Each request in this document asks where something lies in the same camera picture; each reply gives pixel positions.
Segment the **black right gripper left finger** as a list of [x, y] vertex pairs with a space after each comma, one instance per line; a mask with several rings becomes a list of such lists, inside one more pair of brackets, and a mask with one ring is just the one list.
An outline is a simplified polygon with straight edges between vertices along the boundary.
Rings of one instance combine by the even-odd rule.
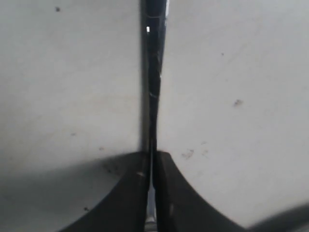
[[146, 221], [150, 158], [140, 151], [125, 154], [128, 169], [92, 210], [63, 232], [142, 232]]

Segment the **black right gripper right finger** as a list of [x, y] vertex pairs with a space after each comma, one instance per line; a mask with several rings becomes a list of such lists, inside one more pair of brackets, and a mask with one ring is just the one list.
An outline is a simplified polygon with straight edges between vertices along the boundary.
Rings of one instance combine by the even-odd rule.
[[170, 153], [154, 157], [157, 226], [160, 232], [244, 232], [207, 203], [187, 182]]

